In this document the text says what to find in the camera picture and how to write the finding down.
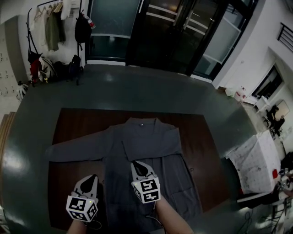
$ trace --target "glass door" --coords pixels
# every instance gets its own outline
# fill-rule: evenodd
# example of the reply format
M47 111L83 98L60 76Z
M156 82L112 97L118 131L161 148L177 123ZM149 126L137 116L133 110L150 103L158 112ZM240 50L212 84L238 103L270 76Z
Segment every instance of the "glass door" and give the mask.
M224 63L241 34L243 22L243 16L229 4L193 74L209 76Z
M197 48L215 22L217 0L197 0L185 17L178 43L171 54L168 70L186 73Z
M217 0L144 0L126 63L185 74L217 9Z
M182 30L190 0L142 0L130 38L126 63L165 69Z

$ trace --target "forearm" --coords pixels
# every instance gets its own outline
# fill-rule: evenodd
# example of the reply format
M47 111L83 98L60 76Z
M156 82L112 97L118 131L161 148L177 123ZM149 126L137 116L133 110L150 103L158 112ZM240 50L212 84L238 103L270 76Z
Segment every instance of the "forearm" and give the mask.
M86 234L87 227L82 221L73 220L67 234Z
M193 234L190 226L170 206L163 196L161 196L161 200L156 203L156 211L160 222L168 234Z

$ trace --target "white tablecloth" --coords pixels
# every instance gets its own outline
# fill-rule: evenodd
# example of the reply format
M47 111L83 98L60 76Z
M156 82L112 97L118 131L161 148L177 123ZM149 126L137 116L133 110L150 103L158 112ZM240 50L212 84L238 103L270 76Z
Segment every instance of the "white tablecloth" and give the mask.
M244 194L273 191L272 172L274 169L280 171L281 162L269 130L252 136L227 158L238 172Z

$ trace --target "window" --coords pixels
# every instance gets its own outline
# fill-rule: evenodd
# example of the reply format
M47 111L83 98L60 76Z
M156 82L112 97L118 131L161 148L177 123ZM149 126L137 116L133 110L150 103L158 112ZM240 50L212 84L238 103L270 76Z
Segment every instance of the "window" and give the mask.
M280 74L278 73L275 66L272 67L268 75L252 93L252 96L260 99L261 96L266 97L267 99L276 91L276 89L283 82Z
M96 27L87 59L124 61L139 0L91 0L89 15Z
M237 28L241 28L243 16L231 4L228 5L223 19L226 19Z

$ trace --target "cabinet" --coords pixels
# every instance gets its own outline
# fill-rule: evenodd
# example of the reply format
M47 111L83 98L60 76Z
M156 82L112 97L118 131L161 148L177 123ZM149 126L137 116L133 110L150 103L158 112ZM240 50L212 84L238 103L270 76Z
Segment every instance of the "cabinet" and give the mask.
M0 25L0 96L16 96L18 81L27 81L18 38L17 16Z

